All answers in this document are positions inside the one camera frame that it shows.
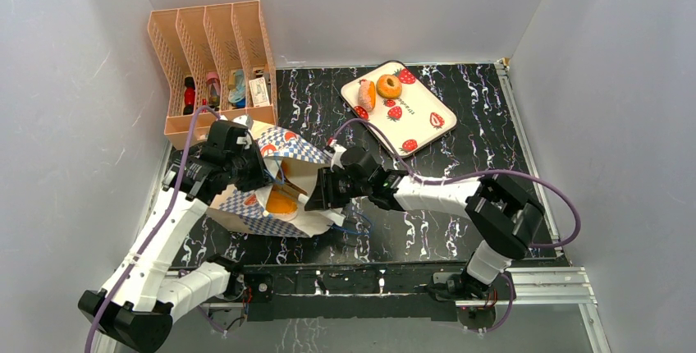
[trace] black marble table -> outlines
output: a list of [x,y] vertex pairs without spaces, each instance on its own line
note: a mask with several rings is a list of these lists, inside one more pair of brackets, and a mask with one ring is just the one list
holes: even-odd
[[[420,174],[458,175],[490,168],[527,172],[527,163],[493,64],[408,66],[457,115],[456,128],[406,159]],[[333,132],[355,117],[340,96],[341,87],[370,67],[280,70],[277,72],[278,124],[323,147]],[[340,144],[359,144],[382,164],[394,167],[387,151],[362,126],[349,127]],[[530,193],[533,187],[520,182]],[[435,212],[385,212],[364,199],[356,208],[372,220],[369,236],[329,230],[313,238],[253,236],[229,232],[210,218],[199,220],[186,238],[173,268],[196,267],[219,253],[241,264],[350,264],[467,260],[481,236],[464,218]],[[360,220],[352,215],[355,227]],[[545,228],[537,242],[551,242]],[[555,257],[532,250],[530,257]]]

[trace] tray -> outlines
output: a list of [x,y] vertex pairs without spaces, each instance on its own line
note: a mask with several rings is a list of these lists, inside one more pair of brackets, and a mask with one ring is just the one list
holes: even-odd
[[[400,70],[407,70],[401,62],[386,62],[343,85],[341,97],[359,117],[355,107],[358,106],[360,81],[371,80],[377,84],[380,76],[395,74]],[[413,84],[402,82],[401,96],[398,99],[390,101],[378,94],[377,104],[368,115],[369,121],[384,132],[401,157],[414,154],[453,129],[457,122],[455,114],[417,78]],[[388,148],[379,134],[372,129],[370,131],[385,148]]]

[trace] marble surface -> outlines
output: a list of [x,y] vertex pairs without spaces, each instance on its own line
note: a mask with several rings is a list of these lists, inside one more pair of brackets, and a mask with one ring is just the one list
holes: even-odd
[[[528,171],[493,64],[408,67],[458,118],[453,131],[407,159],[417,172],[456,177],[489,168]],[[355,117],[341,99],[341,87],[370,70],[347,67],[278,71],[279,126],[323,146],[341,123]],[[337,139],[345,146],[361,145],[383,165],[394,167],[386,150],[362,126],[347,128]],[[528,182],[524,187],[533,192]],[[203,218],[191,230],[172,266],[195,267],[215,253],[243,264],[467,260],[481,241],[468,220],[444,213],[385,212],[366,199],[346,210],[351,216],[348,228],[366,228],[355,212],[372,220],[369,236],[335,230],[304,239],[252,236],[229,232],[212,219]],[[540,229],[536,241],[550,242],[548,231]],[[529,255],[555,257],[552,250],[534,250]]]

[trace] toy food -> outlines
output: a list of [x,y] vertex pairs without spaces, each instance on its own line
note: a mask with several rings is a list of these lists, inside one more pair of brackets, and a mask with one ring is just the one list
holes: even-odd
[[362,108],[365,108],[365,111],[372,112],[376,103],[377,93],[374,89],[374,82],[371,80],[360,81],[360,89],[358,90],[358,104]]
[[377,80],[377,93],[385,99],[396,99],[401,96],[401,81],[396,76],[380,76]]

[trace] white tag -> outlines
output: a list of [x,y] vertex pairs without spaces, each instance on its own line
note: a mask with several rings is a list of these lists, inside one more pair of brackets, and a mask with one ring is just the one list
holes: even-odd
[[266,87],[266,80],[263,77],[250,80],[249,91],[251,93],[251,99],[254,100],[255,107],[271,105],[271,103],[268,101],[268,88]]

